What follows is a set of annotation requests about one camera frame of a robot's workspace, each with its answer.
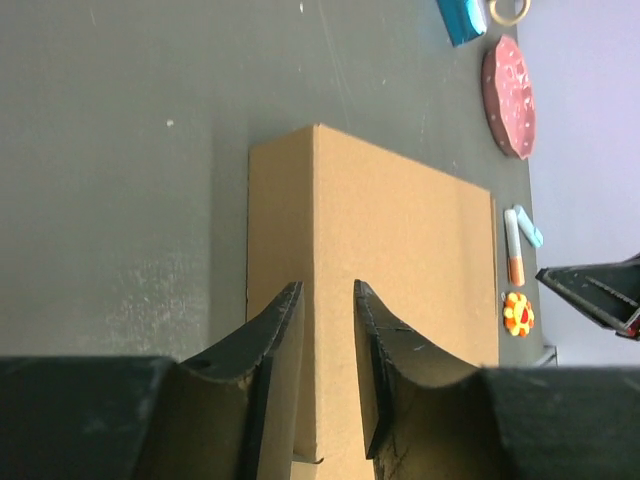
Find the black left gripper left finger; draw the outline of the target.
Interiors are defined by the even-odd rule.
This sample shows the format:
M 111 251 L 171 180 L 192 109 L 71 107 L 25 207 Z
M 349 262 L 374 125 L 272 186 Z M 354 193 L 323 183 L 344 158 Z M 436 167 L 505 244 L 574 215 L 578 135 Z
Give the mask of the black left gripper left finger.
M 304 289 L 185 360 L 1 361 L 5 479 L 286 479 L 304 339 Z

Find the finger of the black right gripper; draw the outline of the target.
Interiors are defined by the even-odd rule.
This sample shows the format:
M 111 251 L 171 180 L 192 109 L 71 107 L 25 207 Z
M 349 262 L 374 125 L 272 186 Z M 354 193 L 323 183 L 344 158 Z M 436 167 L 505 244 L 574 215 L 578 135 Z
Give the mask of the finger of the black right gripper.
M 639 340 L 639 255 L 620 262 L 542 268 L 536 279 L 605 330 Z

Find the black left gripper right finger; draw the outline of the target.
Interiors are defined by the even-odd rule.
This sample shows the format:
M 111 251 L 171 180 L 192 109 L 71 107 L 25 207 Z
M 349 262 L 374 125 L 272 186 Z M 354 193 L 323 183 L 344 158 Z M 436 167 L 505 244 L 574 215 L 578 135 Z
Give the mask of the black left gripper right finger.
M 477 367 L 353 287 L 365 455 L 379 479 L 635 479 L 634 367 Z

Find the brown cardboard box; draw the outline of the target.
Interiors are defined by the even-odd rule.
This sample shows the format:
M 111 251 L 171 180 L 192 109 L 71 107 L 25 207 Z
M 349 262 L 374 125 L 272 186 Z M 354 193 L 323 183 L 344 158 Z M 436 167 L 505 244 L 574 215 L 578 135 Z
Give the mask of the brown cardboard box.
M 499 362 L 494 202 L 474 184 L 328 126 L 249 154 L 247 313 L 300 281 L 305 337 L 295 479 L 370 479 L 353 286 L 367 282 L 421 335 Z

